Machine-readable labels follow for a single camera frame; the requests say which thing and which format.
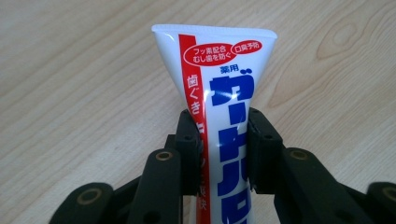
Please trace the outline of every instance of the light wood surface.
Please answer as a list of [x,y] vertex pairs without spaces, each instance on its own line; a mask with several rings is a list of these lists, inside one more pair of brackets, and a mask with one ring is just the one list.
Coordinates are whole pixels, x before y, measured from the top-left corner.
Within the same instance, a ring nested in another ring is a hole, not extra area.
[[[186,106],[155,23],[274,30],[252,106],[340,182],[396,182],[396,1],[2,0],[0,223],[47,223],[90,182],[119,188],[175,132]],[[257,223],[278,222],[272,200],[253,194]]]

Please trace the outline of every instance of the black plastic part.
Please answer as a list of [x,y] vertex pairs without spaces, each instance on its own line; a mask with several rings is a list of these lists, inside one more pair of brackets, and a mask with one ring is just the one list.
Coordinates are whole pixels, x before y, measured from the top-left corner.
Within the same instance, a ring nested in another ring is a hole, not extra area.
[[283,140],[262,112],[250,108],[247,124],[247,176],[258,194],[274,194]]
[[396,185],[373,183],[367,190],[368,211],[376,223],[396,223]]
[[114,190],[113,200],[110,208],[113,211],[114,219],[111,223],[126,223],[129,216],[129,208],[139,186],[140,176],[119,189]]
[[180,155],[172,148],[148,156],[127,223],[181,223]]
[[105,183],[91,183],[75,189],[53,215],[50,224],[108,223],[112,218],[108,205],[113,188]]
[[[302,214],[301,223],[373,223],[309,151],[300,148],[282,150],[280,169],[287,189],[298,205],[299,211],[293,213]],[[280,209],[282,207],[276,206],[278,215]]]
[[181,156],[183,195],[197,195],[200,184],[200,153],[203,143],[195,122],[188,110],[183,110],[177,125],[175,150]]

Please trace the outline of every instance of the toothpaste tube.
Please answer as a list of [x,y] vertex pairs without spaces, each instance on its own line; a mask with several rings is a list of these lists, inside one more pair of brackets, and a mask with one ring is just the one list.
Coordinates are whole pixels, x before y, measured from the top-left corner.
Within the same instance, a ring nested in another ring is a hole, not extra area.
[[175,24],[151,30],[204,143],[196,223],[253,223],[246,168],[248,109],[276,34]]

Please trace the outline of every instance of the screw hole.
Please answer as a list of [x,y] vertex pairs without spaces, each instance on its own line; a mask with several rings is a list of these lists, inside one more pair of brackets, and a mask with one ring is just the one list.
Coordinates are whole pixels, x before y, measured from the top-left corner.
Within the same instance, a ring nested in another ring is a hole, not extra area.
[[161,215],[157,211],[147,212],[143,216],[143,222],[147,224],[158,223],[161,220]]
[[167,161],[170,160],[172,157],[173,154],[168,151],[160,152],[157,155],[155,155],[155,158],[157,158],[157,160],[159,161]]
[[86,189],[78,195],[77,202],[81,205],[94,203],[102,196],[101,189]]
[[190,141],[192,139],[191,135],[184,135],[184,140]]

